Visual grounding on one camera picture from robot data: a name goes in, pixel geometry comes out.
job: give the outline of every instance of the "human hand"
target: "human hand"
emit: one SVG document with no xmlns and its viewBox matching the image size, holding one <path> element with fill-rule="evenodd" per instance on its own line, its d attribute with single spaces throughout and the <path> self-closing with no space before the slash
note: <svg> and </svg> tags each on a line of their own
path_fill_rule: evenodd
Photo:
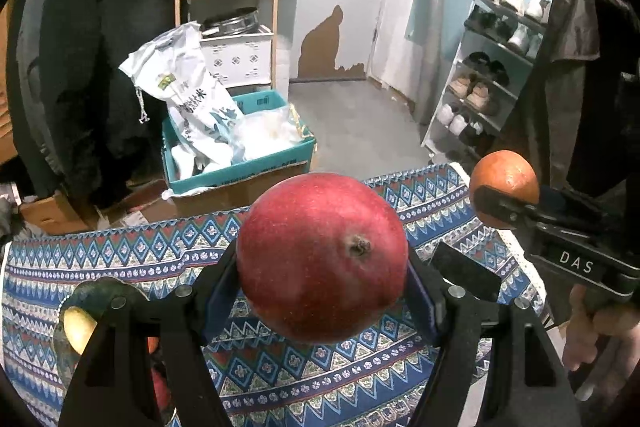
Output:
<svg viewBox="0 0 640 427">
<path fill-rule="evenodd" d="M 566 328 L 562 363 L 569 371 L 576 371 L 582 363 L 596 359 L 599 335 L 619 338 L 613 363 L 597 386 L 607 401 L 613 401 L 640 360 L 640 310 L 629 303 L 615 303 L 591 318 L 584 307 L 585 293 L 584 286 L 575 285 L 569 297 L 572 317 Z"/>
</svg>

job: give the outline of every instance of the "hanging clothes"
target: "hanging clothes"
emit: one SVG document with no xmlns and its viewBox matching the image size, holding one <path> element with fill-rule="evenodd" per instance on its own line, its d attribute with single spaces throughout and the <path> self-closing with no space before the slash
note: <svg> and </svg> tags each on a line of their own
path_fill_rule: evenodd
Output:
<svg viewBox="0 0 640 427">
<path fill-rule="evenodd" d="M 140 123 L 134 88 L 118 66 L 174 26 L 174 0 L 23 3 L 29 10 L 16 47 L 28 127 L 18 133 L 29 130 L 72 196 L 108 206 L 126 194 L 136 167 L 159 160 L 166 106 L 146 97 L 150 121 Z"/>
<path fill-rule="evenodd" d="M 593 198 L 624 180 L 635 184 L 628 128 L 638 108 L 623 102 L 639 56 L 640 20 L 627 0 L 553 0 L 536 63 L 494 150 L 524 156 L 541 184 Z M 627 190 L 627 219 L 632 206 Z"/>
</svg>

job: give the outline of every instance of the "screw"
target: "screw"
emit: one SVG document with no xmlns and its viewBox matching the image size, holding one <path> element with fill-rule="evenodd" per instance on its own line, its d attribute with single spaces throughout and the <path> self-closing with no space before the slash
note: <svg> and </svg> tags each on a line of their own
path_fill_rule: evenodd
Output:
<svg viewBox="0 0 640 427">
<path fill-rule="evenodd" d="M 193 292 L 193 288 L 188 284 L 181 284 L 175 289 L 175 295 L 177 297 L 188 297 Z"/>
<path fill-rule="evenodd" d="M 529 306 L 531 306 L 530 302 L 524 297 L 514 298 L 513 303 L 521 310 L 526 310 Z"/>
<path fill-rule="evenodd" d="M 462 286 L 449 286 L 447 291 L 449 292 L 449 295 L 456 299 L 463 298 L 466 295 L 466 291 Z"/>
<path fill-rule="evenodd" d="M 127 303 L 127 299 L 124 298 L 122 295 L 118 295 L 117 297 L 114 297 L 113 299 L 111 299 L 111 307 L 114 310 L 119 310 L 121 308 L 124 308 L 124 305 Z"/>
</svg>

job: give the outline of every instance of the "apple stem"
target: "apple stem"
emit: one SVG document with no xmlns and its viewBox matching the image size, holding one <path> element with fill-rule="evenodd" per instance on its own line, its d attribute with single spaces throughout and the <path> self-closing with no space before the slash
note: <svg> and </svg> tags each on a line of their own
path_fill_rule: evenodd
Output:
<svg viewBox="0 0 640 427">
<path fill-rule="evenodd" d="M 349 247 L 349 253 L 352 257 L 363 257 L 371 252 L 371 242 L 365 239 L 364 237 L 360 237 L 359 235 L 354 235 L 351 238 L 351 246 Z"/>
</svg>

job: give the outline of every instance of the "white plastic basket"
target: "white plastic basket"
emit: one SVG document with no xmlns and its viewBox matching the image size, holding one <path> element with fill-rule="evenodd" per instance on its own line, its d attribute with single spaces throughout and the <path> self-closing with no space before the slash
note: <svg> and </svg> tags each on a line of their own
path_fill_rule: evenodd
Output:
<svg viewBox="0 0 640 427">
<path fill-rule="evenodd" d="M 225 87 L 271 83 L 273 32 L 261 25 L 255 33 L 202 39 L 200 47 L 210 73 Z"/>
</svg>

